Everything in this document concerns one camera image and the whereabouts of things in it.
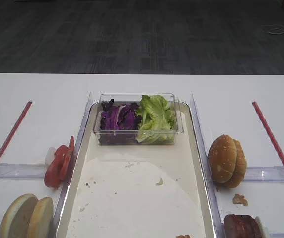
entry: cable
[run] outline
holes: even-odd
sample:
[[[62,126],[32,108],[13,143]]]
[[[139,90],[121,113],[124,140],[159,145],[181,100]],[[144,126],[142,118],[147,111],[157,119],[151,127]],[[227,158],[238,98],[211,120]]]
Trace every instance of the cable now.
[[[261,26],[262,31],[271,35],[283,35],[284,34],[284,26],[282,25],[264,25]],[[273,27],[269,30],[265,30],[265,27]]]

